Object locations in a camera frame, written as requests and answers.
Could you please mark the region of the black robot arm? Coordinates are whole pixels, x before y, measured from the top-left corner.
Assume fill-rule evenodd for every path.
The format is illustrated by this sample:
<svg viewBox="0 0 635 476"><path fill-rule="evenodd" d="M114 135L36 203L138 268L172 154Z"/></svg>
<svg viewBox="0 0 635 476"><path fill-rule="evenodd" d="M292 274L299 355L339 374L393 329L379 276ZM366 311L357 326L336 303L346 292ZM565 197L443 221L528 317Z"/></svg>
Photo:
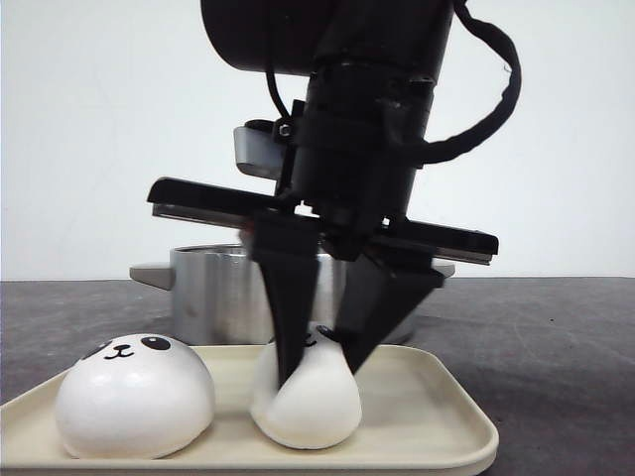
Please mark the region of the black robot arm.
<svg viewBox="0 0 635 476"><path fill-rule="evenodd" d="M237 132L237 163L272 179L273 195L160 178L157 216L239 230L260 268L273 317L278 377L304 356L318 252L347 263L334 337L351 371L443 275L436 257L486 264L496 237L410 220L418 170L491 137L517 103L522 73L511 39L462 1L204 1L207 36L228 64L262 71L279 118ZM424 134L450 24L497 53L510 75L500 102L443 141Z"/></svg>

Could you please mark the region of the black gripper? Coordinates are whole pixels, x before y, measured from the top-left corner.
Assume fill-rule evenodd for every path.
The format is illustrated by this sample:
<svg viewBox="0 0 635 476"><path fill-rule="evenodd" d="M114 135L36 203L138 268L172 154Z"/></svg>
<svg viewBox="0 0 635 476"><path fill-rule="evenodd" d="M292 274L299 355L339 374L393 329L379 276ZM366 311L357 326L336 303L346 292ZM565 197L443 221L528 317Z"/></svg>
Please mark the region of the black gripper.
<svg viewBox="0 0 635 476"><path fill-rule="evenodd" d="M492 235L406 215L418 168L401 147L421 138L431 98L394 67L325 64L285 119L293 126L293 167L273 195L177 178L152 185L155 215L244 231L271 308L280 384L304 355L318 246L345 261L382 248L408 251L366 253L347 267L335 333L353 373L443 285L430 254L486 264L497 253Z"/></svg>

